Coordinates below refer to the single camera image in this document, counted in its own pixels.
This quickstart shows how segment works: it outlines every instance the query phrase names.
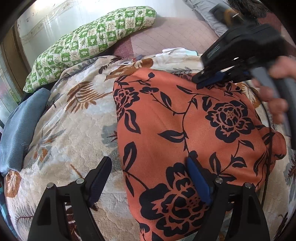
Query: black flower pattern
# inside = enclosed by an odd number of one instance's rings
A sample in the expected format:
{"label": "black flower pattern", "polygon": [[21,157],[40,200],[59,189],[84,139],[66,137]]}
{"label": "black flower pattern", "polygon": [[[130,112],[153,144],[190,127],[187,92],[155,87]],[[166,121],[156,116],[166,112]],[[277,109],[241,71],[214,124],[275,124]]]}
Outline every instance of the black flower pattern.
{"label": "black flower pattern", "polygon": [[159,91],[158,88],[150,88],[150,87],[144,87],[140,90],[140,92],[143,94],[151,94],[151,93],[156,93],[158,91]]}
{"label": "black flower pattern", "polygon": [[140,100],[138,92],[133,87],[116,89],[114,91],[114,101],[116,104],[117,121],[124,115],[125,110],[132,104]]}
{"label": "black flower pattern", "polygon": [[217,103],[213,110],[205,117],[212,127],[217,127],[216,137],[226,143],[231,143],[240,134],[248,135],[255,126],[248,117],[247,106],[240,101]]}
{"label": "black flower pattern", "polygon": [[156,228],[166,237],[186,234],[202,224],[206,204],[197,196],[193,183],[182,163],[166,169],[167,184],[160,183],[144,191],[139,198],[141,215],[158,220]]}

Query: black cable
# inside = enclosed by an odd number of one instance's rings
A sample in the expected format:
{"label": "black cable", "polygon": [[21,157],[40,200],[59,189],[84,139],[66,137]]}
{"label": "black cable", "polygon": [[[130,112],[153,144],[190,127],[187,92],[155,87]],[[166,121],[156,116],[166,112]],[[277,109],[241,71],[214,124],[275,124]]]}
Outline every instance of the black cable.
{"label": "black cable", "polygon": [[[271,136],[272,135],[271,123],[270,123],[270,119],[269,119],[267,110],[266,110],[264,104],[262,103],[262,99],[255,93],[255,91],[253,91],[252,87],[248,83],[246,83],[246,85],[253,92],[253,94],[258,98],[258,100],[260,101],[260,103],[261,103],[261,105],[262,105],[262,107],[264,109],[265,115],[267,117],[268,125],[269,125],[269,134]],[[265,161],[265,163],[267,163],[267,170],[266,170],[264,190],[263,190],[263,195],[262,195],[262,200],[261,200],[261,206],[262,207],[263,207],[264,201],[265,201],[265,196],[266,196],[266,191],[267,191],[267,184],[268,184],[268,178],[269,178],[269,174],[270,174],[271,155],[272,155],[272,140],[273,140],[273,138],[271,137],[270,144],[269,144],[269,153],[267,154],[266,161]]]}

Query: metal screw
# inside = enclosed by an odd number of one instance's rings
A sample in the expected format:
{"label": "metal screw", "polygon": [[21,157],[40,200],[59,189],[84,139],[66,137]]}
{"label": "metal screw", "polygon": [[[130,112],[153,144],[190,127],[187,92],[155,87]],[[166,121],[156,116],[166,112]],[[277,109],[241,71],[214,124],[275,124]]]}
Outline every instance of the metal screw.
{"label": "metal screw", "polygon": [[77,180],[76,180],[76,183],[77,184],[82,184],[84,182],[84,179],[83,178],[78,178]]}
{"label": "metal screw", "polygon": [[244,185],[245,185],[246,188],[251,188],[252,187],[251,183],[245,183]]}
{"label": "metal screw", "polygon": [[46,185],[46,187],[49,189],[49,188],[52,188],[54,186],[54,184],[53,183],[48,183],[47,185]]}
{"label": "metal screw", "polygon": [[220,177],[217,177],[217,178],[215,179],[215,182],[221,184],[221,183],[223,182],[223,179],[220,178]]}

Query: white wall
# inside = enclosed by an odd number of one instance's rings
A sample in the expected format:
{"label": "white wall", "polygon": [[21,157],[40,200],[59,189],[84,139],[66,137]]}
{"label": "white wall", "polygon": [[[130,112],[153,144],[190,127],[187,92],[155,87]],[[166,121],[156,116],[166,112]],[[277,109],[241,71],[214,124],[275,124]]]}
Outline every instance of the white wall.
{"label": "white wall", "polygon": [[115,9],[141,5],[154,8],[157,17],[197,18],[183,0],[37,0],[17,22],[29,64],[79,26]]}

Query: orange floral cloth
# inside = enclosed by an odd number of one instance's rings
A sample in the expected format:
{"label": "orange floral cloth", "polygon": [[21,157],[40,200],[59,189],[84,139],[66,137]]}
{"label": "orange floral cloth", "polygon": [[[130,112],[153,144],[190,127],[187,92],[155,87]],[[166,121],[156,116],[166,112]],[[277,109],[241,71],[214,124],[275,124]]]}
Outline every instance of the orange floral cloth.
{"label": "orange floral cloth", "polygon": [[118,148],[142,241],[178,240],[202,225],[208,207],[186,171],[189,152],[228,183],[257,189],[268,155],[271,169],[286,155],[282,134],[269,133],[239,86],[197,90],[190,78],[140,68],[114,83]]}

